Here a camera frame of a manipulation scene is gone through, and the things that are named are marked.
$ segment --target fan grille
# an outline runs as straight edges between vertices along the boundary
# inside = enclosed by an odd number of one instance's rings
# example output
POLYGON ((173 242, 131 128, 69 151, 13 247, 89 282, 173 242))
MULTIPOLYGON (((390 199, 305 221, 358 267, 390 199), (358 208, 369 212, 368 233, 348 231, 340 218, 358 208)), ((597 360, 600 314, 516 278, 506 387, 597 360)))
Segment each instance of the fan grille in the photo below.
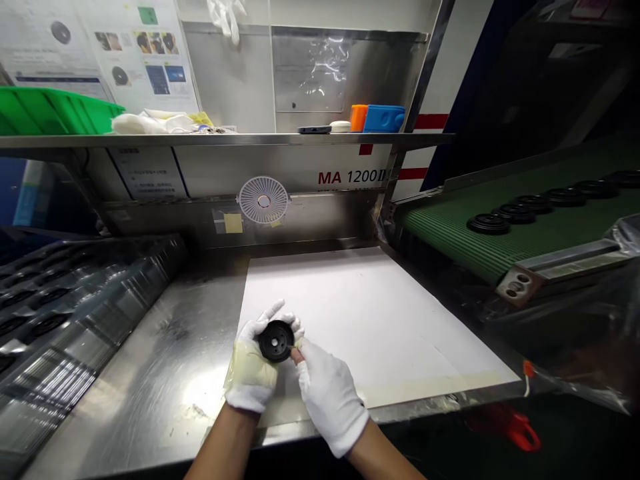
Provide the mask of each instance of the fan grille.
POLYGON ((254 177, 237 197, 242 212, 256 223, 280 220, 289 206, 289 196, 280 182, 271 177, 254 177))

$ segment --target hanging white glove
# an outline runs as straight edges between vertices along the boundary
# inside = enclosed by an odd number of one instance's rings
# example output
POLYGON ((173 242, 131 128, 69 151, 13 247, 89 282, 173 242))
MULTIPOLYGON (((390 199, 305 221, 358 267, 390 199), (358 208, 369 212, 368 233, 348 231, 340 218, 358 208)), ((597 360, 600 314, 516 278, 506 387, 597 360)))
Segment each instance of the hanging white glove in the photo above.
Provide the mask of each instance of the hanging white glove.
POLYGON ((299 347, 304 357, 292 352, 302 400, 320 435, 336 458, 344 456, 362 435, 369 420, 355 392, 353 377, 345 362, 307 339, 299 347))
POLYGON ((214 26, 222 30, 225 38, 231 38, 234 45, 240 43, 236 15, 247 16, 241 0, 207 0, 209 16, 214 26))
POLYGON ((273 395, 278 369, 262 356, 257 342, 258 335, 270 321, 282 320, 290 324, 296 345, 304 336, 300 319, 293 313, 276 316, 284 304, 282 299, 276 301, 256 320, 248 321, 238 333, 225 379, 225 398, 232 407, 262 413, 273 395))

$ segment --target blue plastic container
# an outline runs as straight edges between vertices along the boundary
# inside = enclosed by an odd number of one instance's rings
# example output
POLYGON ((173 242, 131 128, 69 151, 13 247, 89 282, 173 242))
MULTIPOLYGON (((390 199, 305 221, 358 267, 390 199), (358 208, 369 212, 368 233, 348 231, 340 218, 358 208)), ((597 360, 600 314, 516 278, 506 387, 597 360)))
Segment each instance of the blue plastic container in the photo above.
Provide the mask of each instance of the blue plastic container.
POLYGON ((405 122, 405 108, 398 105, 370 105, 364 133, 397 133, 405 122))

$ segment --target black phone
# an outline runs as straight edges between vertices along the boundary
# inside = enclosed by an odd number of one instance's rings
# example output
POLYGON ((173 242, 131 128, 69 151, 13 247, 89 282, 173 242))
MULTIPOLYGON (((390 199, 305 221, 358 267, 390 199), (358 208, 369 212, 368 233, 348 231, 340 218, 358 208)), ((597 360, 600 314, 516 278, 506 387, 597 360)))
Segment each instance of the black phone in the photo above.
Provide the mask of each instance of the black phone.
POLYGON ((298 133, 330 133, 330 125, 322 125, 320 127, 298 127, 298 133))

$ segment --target conveyor belt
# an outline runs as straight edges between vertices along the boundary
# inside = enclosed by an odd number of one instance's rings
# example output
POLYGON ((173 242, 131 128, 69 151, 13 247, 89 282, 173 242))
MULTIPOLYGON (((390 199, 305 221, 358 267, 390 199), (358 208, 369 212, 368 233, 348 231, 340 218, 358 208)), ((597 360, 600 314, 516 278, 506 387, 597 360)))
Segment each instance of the conveyor belt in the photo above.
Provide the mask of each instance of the conveyor belt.
POLYGON ((518 195, 595 180, 617 170, 640 169, 640 143, 609 137, 544 154, 557 162, 538 169, 443 193, 407 204, 395 220, 488 283, 496 283, 515 262, 602 238, 620 217, 640 211, 640 189, 620 196, 589 200, 584 207, 556 208, 534 224, 512 225, 501 236, 482 235, 466 227, 470 217, 488 213, 518 195))

